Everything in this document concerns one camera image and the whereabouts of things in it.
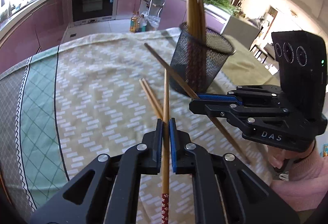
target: pink cabinet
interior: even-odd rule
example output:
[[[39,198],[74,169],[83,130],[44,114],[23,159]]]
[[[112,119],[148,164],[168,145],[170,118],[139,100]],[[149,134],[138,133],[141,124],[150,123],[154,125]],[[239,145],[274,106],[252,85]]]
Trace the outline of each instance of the pink cabinet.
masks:
[[[139,10],[141,0],[118,0],[116,19],[129,19]]]
[[[69,21],[67,12],[64,14],[63,0],[48,0],[33,13],[33,21],[41,51],[59,45]]]
[[[186,10],[186,0],[165,0],[158,29],[179,27],[183,22]]]
[[[224,27],[224,24],[222,22],[225,23],[226,20],[221,19],[219,16],[215,16],[208,12],[205,12],[205,23],[207,28],[216,31],[217,33],[221,33]]]
[[[0,48],[0,74],[13,65],[33,56],[39,49],[33,17],[26,19]]]

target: cooking oil bottle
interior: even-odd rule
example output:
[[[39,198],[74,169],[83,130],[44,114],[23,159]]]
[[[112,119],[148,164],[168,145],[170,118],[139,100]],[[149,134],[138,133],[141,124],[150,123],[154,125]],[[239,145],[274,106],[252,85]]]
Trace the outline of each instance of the cooking oil bottle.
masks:
[[[130,32],[136,32],[138,26],[139,12],[135,13],[130,22]]]

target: mesh pencil holder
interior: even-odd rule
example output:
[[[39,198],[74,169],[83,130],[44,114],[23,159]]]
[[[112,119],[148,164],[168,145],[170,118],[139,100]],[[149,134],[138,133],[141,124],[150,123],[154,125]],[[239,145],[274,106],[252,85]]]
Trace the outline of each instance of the mesh pencil holder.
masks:
[[[188,33],[186,22],[180,25],[180,29],[170,66],[194,92],[205,93],[235,49],[226,38],[209,28],[206,28],[206,44]],[[172,77],[169,83],[171,88],[187,95]]]

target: tablecloth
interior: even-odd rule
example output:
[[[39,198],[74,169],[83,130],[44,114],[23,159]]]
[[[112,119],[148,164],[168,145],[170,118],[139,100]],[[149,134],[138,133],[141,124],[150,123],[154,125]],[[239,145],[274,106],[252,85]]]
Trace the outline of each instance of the tablecloth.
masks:
[[[144,47],[149,43],[170,62],[180,29],[102,33],[51,48],[0,75],[0,161],[14,206],[28,221],[97,155],[120,155],[155,130],[156,116],[138,80],[146,78],[163,103],[164,69]],[[209,91],[236,85],[276,83],[240,43]],[[171,117],[179,130],[210,153],[236,150],[206,116],[192,114],[190,99],[170,91]],[[255,143],[220,119],[267,184],[272,178]],[[189,175],[170,171],[170,223],[194,223]],[[161,176],[142,175],[137,223],[161,222]]]

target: tile floor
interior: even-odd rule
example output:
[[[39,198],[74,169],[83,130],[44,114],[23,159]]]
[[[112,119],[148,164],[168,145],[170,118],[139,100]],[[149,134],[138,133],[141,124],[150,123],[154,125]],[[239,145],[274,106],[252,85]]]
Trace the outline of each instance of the tile floor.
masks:
[[[129,32],[130,20],[110,20],[68,28],[62,43],[69,42],[95,33]]]

